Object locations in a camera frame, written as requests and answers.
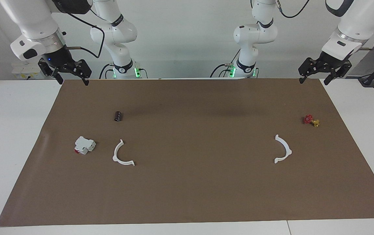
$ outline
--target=green light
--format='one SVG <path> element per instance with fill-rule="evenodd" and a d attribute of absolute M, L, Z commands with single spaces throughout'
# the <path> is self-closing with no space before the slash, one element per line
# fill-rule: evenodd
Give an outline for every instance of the green light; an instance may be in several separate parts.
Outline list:
<path fill-rule="evenodd" d="M 230 70 L 229 76 L 230 77 L 235 77 L 235 72 L 236 72 L 236 68 L 233 67 L 233 69 Z"/>
<path fill-rule="evenodd" d="M 135 68 L 136 77 L 140 77 L 140 71 L 138 68 Z"/>

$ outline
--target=small red part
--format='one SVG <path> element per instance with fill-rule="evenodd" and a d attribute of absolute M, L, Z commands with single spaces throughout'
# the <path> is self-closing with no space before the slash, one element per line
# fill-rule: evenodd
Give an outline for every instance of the small red part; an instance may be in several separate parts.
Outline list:
<path fill-rule="evenodd" d="M 304 117 L 303 122 L 304 122 L 305 124 L 310 124 L 310 123 L 312 122 L 312 120 L 313 120 L 313 116 L 309 114 L 309 115 L 306 115 L 306 116 Z"/>

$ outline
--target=white table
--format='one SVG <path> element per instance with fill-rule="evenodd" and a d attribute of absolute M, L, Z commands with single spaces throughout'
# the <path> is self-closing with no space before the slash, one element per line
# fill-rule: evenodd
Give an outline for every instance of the white table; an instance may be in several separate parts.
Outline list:
<path fill-rule="evenodd" d="M 56 81 L 0 81 L 0 214 L 59 88 Z M 335 80 L 325 89 L 374 172 L 374 90 L 357 80 Z M 370 235 L 374 219 L 0 227 L 0 234 Z"/>

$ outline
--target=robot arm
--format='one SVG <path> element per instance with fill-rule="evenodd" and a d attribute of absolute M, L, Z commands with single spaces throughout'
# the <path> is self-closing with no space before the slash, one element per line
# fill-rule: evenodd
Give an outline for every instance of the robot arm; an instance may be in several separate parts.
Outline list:
<path fill-rule="evenodd" d="M 136 27 L 124 19 L 119 6 L 115 0 L 94 0 L 99 17 L 108 23 L 97 25 L 105 33 L 104 47 L 113 58 L 114 73 L 116 78 L 140 77 L 136 63 L 130 57 L 129 49 L 122 43 L 136 40 L 138 32 Z M 102 33 L 94 28 L 91 29 L 91 38 L 100 44 Z"/>
<path fill-rule="evenodd" d="M 90 68 L 84 60 L 73 60 L 45 0 L 0 0 L 0 3 L 21 30 L 22 35 L 10 45 L 20 60 L 41 55 L 39 66 L 45 75 L 54 77 L 62 84 L 63 79 L 59 72 L 71 73 L 81 77 L 85 85 L 88 85 Z M 69 9 L 69 13 L 86 13 L 91 8 L 87 0 L 63 0 L 54 3 L 62 10 Z M 76 5 L 78 7 L 72 10 L 71 7 Z"/>
<path fill-rule="evenodd" d="M 234 76 L 250 77 L 258 56 L 258 49 L 254 45 L 273 42 L 277 37 L 278 30 L 273 24 L 275 6 L 275 0 L 255 0 L 252 15 L 257 23 L 236 27 L 234 39 L 241 49 L 235 62 Z"/>
<path fill-rule="evenodd" d="M 374 0 L 326 0 L 332 14 L 341 17 L 317 60 L 307 58 L 299 67 L 303 78 L 319 72 L 330 73 L 325 79 L 328 85 L 337 77 L 344 77 L 351 68 L 349 57 L 357 52 L 374 33 Z"/>

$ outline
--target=curved white bracket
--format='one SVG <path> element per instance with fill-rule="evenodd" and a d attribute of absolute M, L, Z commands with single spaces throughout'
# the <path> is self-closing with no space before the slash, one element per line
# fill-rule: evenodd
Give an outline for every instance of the curved white bracket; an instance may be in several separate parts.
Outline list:
<path fill-rule="evenodd" d="M 116 148 L 114 149 L 114 156 L 113 156 L 113 161 L 114 162 L 118 162 L 122 165 L 135 165 L 135 162 L 133 161 L 128 161 L 128 162 L 123 162 L 122 160 L 118 159 L 117 158 L 117 151 L 120 149 L 120 147 L 122 147 L 124 145 L 123 143 L 123 140 L 120 140 L 120 143 L 116 146 Z"/>
<path fill-rule="evenodd" d="M 285 156 L 283 158 L 274 159 L 274 163 L 277 164 L 277 162 L 286 159 L 292 153 L 292 151 L 291 151 L 290 147 L 288 147 L 287 142 L 285 140 L 283 140 L 282 138 L 278 137 L 278 135 L 275 136 L 275 140 L 280 142 L 285 147 Z"/>

